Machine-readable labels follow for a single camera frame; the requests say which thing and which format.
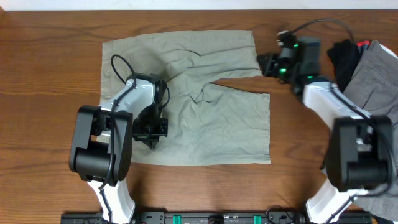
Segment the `khaki green shorts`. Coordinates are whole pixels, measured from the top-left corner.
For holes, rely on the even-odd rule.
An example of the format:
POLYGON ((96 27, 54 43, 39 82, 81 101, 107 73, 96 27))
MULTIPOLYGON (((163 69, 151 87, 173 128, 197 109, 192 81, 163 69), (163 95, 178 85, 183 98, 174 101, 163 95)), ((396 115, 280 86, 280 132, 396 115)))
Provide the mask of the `khaki green shorts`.
POLYGON ((131 72, 158 75, 169 93, 162 114, 168 135, 154 149, 132 145, 132 161, 153 165, 268 164, 270 96, 216 84, 261 74, 252 32, 181 31, 144 34, 102 46, 101 102, 131 72))

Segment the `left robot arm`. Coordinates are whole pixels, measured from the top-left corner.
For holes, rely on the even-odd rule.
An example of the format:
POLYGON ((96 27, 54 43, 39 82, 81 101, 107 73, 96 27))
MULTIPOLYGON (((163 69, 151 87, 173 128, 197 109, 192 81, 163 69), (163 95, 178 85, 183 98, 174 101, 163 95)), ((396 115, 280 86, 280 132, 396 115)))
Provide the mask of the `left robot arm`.
POLYGON ((131 223, 135 202, 126 176, 133 142, 154 149, 168 134, 161 116, 165 81, 152 75, 130 75, 124 88, 98 106, 83 105, 76 117, 69 168, 95 191, 103 212, 101 223, 131 223))

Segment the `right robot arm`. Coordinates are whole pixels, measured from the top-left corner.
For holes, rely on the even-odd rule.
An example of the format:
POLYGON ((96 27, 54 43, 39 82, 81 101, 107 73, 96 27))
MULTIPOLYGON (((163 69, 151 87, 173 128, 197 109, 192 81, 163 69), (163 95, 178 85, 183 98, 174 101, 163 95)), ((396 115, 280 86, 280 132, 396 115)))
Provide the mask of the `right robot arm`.
POLYGON ((393 186, 392 121, 359 108, 319 74, 319 39, 285 30, 277 34, 277 43, 280 53, 257 58, 264 76, 290 85, 293 95, 330 130, 326 181, 307 200, 297 222, 337 223, 356 199, 384 195, 393 186))

